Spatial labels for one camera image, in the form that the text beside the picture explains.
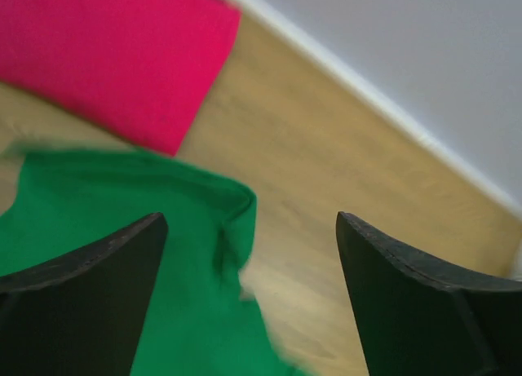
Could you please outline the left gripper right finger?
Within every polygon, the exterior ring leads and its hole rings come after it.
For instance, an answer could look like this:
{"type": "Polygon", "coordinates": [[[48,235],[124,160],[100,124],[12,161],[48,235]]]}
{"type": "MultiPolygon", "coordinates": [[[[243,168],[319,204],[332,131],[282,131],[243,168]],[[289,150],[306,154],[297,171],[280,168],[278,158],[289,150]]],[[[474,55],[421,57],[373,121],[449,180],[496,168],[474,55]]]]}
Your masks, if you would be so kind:
{"type": "Polygon", "coordinates": [[[370,375],[518,375],[521,284],[449,263],[341,212],[336,237],[370,375]]]}

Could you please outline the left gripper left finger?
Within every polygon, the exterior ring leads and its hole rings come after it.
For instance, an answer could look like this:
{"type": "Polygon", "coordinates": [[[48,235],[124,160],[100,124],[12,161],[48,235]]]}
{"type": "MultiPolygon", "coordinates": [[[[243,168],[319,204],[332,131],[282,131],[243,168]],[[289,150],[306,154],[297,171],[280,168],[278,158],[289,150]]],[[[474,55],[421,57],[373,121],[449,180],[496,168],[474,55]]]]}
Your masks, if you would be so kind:
{"type": "Polygon", "coordinates": [[[128,375],[166,243],[163,214],[1,278],[3,375],[128,375]]]}

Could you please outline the green t shirt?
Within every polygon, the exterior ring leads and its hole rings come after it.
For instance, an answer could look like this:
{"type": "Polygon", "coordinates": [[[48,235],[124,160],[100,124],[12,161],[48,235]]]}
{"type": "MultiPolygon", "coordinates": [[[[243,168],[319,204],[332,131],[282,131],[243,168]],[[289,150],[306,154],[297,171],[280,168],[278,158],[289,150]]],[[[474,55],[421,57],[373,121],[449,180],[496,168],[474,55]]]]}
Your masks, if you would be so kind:
{"type": "Polygon", "coordinates": [[[256,196],[245,185],[154,153],[21,148],[17,194],[1,216],[1,278],[161,213],[168,233],[128,375],[300,375],[242,295],[256,196]]]}

